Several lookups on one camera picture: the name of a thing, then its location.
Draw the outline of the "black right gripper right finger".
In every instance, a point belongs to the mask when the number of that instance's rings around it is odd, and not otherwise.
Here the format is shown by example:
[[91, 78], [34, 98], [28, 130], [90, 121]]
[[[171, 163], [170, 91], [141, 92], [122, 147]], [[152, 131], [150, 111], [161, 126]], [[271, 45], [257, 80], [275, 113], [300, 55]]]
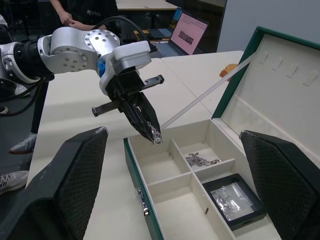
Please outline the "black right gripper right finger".
[[320, 238], [320, 169], [292, 142], [243, 130], [258, 197], [283, 240]]

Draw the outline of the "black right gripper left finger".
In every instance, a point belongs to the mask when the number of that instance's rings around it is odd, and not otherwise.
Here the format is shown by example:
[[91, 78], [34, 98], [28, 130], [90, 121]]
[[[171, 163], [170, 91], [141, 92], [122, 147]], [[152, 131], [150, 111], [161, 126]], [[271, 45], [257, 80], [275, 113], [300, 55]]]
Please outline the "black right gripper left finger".
[[66, 140], [0, 224], [2, 240], [82, 240], [99, 190], [106, 127]]

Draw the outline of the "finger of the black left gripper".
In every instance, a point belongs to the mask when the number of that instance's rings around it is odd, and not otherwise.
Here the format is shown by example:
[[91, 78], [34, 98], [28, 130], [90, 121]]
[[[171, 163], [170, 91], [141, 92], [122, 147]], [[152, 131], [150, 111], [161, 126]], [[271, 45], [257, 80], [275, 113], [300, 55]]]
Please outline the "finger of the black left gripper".
[[139, 121], [141, 122], [141, 134], [144, 133], [145, 136], [160, 136], [161, 128], [156, 111], [143, 92], [136, 94], [135, 104], [138, 108]]
[[[124, 100], [122, 102], [122, 111], [127, 117], [129, 123], [141, 134], [141, 122], [138, 116], [139, 109], [137, 105], [134, 106], [134, 103], [132, 103], [131, 101]], [[150, 142], [154, 142], [154, 140], [156, 139], [155, 135], [144, 135], [144, 133], [142, 133], [141, 135]]]

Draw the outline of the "person's bare hand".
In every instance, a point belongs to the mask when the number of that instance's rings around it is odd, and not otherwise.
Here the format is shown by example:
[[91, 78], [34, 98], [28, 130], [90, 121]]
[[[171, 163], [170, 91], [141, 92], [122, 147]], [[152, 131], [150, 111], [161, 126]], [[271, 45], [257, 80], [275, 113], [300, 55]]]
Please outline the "person's bare hand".
[[72, 15], [64, 10], [58, 13], [58, 15], [61, 23], [65, 26], [72, 26], [76, 23], [76, 21], [73, 20]]

